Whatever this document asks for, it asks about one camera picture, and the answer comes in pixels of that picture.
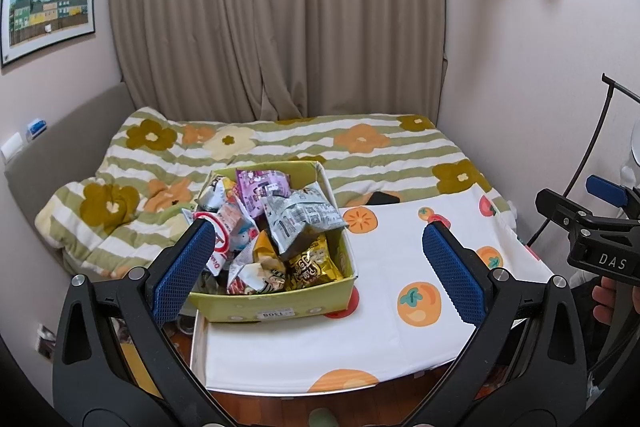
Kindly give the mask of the person's right hand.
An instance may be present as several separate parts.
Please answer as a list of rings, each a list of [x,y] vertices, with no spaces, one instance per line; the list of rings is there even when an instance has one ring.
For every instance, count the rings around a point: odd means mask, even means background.
[[[592,298],[596,303],[593,316],[598,322],[605,325],[612,323],[617,289],[617,282],[609,277],[601,277],[600,282],[593,287]]]

